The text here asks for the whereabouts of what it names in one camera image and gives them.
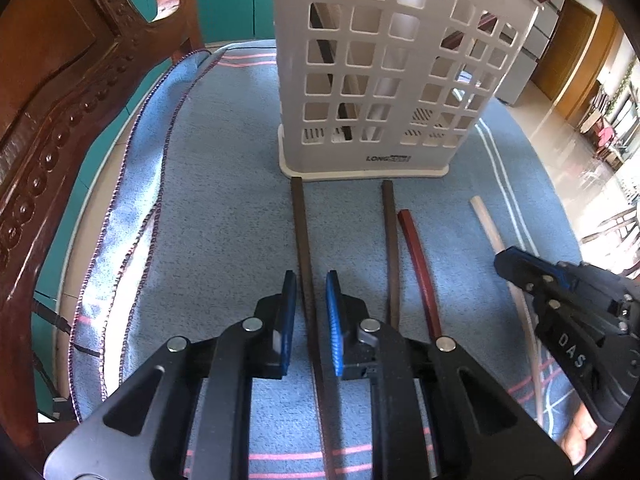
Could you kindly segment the person's right hand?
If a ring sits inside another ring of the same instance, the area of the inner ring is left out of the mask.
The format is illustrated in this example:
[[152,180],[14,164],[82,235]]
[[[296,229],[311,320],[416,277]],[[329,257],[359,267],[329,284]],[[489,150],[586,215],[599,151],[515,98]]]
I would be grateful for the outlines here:
[[580,404],[570,426],[560,441],[560,448],[573,465],[578,465],[586,456],[587,441],[596,433],[598,427],[585,404]]

